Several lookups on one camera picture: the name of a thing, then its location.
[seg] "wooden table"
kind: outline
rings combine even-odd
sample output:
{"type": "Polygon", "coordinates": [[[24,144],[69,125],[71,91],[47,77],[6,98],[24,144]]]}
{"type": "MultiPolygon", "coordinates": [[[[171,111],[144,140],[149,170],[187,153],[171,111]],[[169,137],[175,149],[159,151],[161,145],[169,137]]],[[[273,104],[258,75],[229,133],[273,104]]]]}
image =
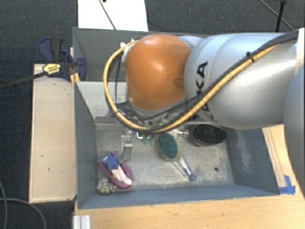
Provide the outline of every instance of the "wooden table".
{"type": "Polygon", "coordinates": [[[91,215],[92,229],[305,228],[305,200],[290,164],[284,127],[265,128],[264,135],[269,150],[277,150],[283,173],[295,185],[294,195],[86,210],[75,206],[75,215],[91,215]]]}

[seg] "scrub brush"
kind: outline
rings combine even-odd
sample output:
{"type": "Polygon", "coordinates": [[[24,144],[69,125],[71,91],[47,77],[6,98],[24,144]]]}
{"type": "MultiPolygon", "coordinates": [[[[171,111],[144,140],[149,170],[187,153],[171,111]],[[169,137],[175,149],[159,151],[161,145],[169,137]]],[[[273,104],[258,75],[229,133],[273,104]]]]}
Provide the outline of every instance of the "scrub brush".
{"type": "Polygon", "coordinates": [[[196,180],[196,175],[191,172],[178,143],[172,135],[168,133],[161,134],[158,139],[158,144],[159,150],[166,160],[174,161],[183,174],[189,177],[190,181],[196,180]]]}

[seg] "gray carpet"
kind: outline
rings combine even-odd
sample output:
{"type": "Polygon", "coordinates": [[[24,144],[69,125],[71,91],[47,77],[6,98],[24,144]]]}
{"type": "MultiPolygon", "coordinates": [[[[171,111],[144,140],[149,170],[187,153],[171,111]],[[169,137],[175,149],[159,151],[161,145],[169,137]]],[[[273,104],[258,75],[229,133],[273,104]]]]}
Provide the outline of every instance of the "gray carpet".
{"type": "MultiPolygon", "coordinates": [[[[264,0],[278,12],[280,0],[264,0]]],[[[150,31],[218,34],[274,31],[277,17],[258,0],[145,0],[150,31]]],[[[305,25],[305,0],[287,0],[283,18],[294,28],[305,25]]],[[[0,0],[0,79],[32,74],[44,58],[41,39],[62,37],[72,46],[77,0],[0,0]]],[[[281,24],[280,31],[290,29],[281,24]]],[[[0,90],[0,181],[8,198],[27,200],[31,141],[31,83],[0,90]]],[[[71,228],[70,202],[38,205],[50,229],[71,228]]],[[[0,203],[0,227],[3,225],[0,203]]],[[[9,204],[8,228],[42,228],[27,206],[9,204]]]]}

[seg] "small rock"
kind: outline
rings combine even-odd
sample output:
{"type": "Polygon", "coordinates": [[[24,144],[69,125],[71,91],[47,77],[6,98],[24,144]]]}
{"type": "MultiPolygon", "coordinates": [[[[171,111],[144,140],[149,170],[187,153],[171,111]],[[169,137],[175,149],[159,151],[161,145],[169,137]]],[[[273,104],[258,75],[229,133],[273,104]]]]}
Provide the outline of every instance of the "small rock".
{"type": "Polygon", "coordinates": [[[115,192],[116,190],[116,186],[112,183],[109,183],[108,178],[103,177],[101,179],[99,179],[97,186],[96,186],[96,190],[98,191],[99,194],[110,194],[115,192]]]}

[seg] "gray bin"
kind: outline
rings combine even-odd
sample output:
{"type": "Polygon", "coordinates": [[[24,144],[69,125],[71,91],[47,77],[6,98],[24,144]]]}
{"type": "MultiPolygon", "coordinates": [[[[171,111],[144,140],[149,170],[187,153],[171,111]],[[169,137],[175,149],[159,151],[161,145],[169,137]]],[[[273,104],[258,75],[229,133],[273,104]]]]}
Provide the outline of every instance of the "gray bin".
{"type": "Polygon", "coordinates": [[[172,162],[161,159],[154,146],[136,140],[133,133],[132,157],[126,163],[134,176],[133,185],[111,195],[97,193],[97,181],[104,176],[97,161],[113,150],[122,155],[125,129],[107,115],[100,81],[102,68],[107,57],[118,49],[119,42],[127,42],[139,34],[146,33],[74,28],[74,57],[84,56],[89,72],[86,81],[77,83],[74,88],[79,209],[278,195],[261,129],[226,129],[225,141],[208,147],[197,147],[191,138],[182,137],[182,152],[197,175],[195,182],[183,177],[172,162]],[[105,51],[98,53],[92,50],[93,45],[105,51]]]}

